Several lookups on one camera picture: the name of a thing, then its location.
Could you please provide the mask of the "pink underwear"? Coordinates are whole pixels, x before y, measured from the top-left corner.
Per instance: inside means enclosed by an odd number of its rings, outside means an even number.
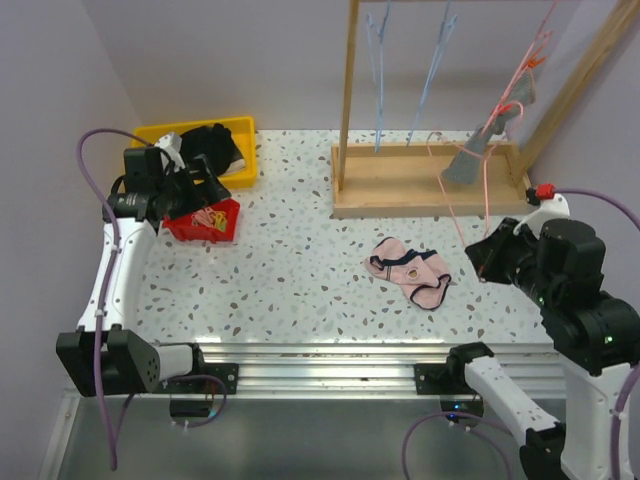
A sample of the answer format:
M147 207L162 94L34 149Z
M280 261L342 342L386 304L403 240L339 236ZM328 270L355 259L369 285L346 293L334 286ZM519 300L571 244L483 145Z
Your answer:
M427 311L442 305L452 281L436 250L410 249L395 237L379 242L363 264L373 277L399 286L411 303Z

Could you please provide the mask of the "grey knitted garment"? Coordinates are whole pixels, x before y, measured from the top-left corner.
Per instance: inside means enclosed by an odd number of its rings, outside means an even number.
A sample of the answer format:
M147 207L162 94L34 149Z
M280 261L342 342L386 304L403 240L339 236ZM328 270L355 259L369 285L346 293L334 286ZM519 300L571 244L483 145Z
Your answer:
M461 185L471 185L476 181L489 142L493 136L499 135L502 129L498 125L482 134L482 128L483 125L480 125L474 131L464 146L458 150L449 166L442 171L441 176L444 180Z

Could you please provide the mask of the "pink wire hanger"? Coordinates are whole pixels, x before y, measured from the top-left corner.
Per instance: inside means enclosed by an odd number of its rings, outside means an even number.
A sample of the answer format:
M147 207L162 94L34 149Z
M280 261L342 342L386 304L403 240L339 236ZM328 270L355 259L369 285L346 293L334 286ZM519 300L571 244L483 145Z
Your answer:
M491 220L490 220L490 213L491 213L490 205L491 205L491 202L490 202L490 187L489 187L489 163L490 163L491 157L494 155L495 150L498 149L499 147L502 147L505 143L509 142L508 137L509 137L511 131L514 130L514 129L518 129L519 128L519 125L520 125L520 123L522 121L522 118L521 119L516 118L516 119L510 121L507 124L507 126L505 128L505 131L504 131L504 133L502 135L497 135L497 136L493 136L492 137L492 139L489 142L489 145L488 145L488 148L487 148L487 152L485 153L485 156L483 157L483 159L481 161L477 179L473 183L473 184L475 184L478 179L481 179L480 185L481 185L481 193L482 193L483 216L484 216L484 221L485 221L485 227L484 227L484 232L483 232L482 239L486 238L489 235L490 228L491 228ZM458 150L461 149L464 146L464 144L467 142L467 140L464 143L451 142L451 141L444 142L444 145L452 147L452 148L455 149L455 154L453 155L452 159L454 158L454 156L456 155ZM442 195L444 197L444 201L445 201L445 204L447 205L450 217L453 220L454 226L456 228L457 234L458 234L460 242L461 242L461 246L466 248L467 246L471 245L471 243L465 237L465 234L463 233L463 230L462 230L462 228L460 226L460 223L459 223L459 220L458 220L458 216L457 216L458 212L455 210L454 205L452 203L453 197L451 196L451 194L453 193L452 188L454 186L471 186L473 184L471 184L471 185L461 185L461 184L454 184L454 183L448 182L448 181L446 181L446 180L444 180L442 178L441 173L437 176L438 185L439 185L441 193L442 193Z

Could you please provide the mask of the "red clip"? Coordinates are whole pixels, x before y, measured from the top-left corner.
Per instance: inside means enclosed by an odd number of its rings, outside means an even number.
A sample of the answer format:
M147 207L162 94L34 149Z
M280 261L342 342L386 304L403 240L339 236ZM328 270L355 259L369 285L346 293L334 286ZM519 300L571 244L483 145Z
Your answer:
M514 103L506 103L498 108L498 115L505 115L514 108Z

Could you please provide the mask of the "orange clip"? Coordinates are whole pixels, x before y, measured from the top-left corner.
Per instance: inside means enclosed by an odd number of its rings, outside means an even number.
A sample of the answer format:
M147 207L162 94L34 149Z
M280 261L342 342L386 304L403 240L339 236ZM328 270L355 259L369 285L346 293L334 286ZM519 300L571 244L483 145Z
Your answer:
M528 69L535 69L537 66L543 64L546 61L546 56L542 56L543 48L540 47L535 52L533 52L525 63L525 67Z

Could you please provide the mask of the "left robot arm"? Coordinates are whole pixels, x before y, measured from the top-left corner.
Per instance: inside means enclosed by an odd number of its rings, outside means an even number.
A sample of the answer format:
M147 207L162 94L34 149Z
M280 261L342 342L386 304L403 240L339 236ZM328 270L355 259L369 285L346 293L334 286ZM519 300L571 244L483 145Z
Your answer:
M128 148L125 172L103 208L103 250L90 300L76 330L59 334L56 353L79 393L153 393L173 379L185 392L208 379L192 343L154 346L133 329L145 264L161 223L229 197L205 155L170 159L158 146Z

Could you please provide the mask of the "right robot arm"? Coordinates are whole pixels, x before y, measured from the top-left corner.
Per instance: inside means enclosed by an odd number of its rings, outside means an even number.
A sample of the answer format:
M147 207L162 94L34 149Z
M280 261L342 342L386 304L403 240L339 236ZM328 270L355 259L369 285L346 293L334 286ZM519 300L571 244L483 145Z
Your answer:
M639 315L602 290L606 247L595 230L569 218L539 234L504 219L466 247L478 277L512 285L540 310L566 386L566 419L540 409L482 342L450 350L445 379L487 400L519 447L530 479L634 479L627 401L639 379Z

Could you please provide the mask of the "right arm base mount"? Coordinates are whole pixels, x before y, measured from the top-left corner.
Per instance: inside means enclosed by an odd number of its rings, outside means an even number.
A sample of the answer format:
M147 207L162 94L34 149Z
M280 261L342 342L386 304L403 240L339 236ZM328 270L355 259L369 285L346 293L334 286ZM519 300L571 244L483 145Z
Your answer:
M416 363L413 370L417 395L468 395L473 392L455 380L445 364Z

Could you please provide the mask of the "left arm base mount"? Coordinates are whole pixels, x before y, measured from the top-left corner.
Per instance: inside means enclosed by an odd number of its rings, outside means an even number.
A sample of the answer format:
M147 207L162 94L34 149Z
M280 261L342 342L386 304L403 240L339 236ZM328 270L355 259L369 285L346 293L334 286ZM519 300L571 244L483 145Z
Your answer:
M164 380L155 390L162 394L210 394L215 392L234 395L240 378L237 363L205 363L185 380Z

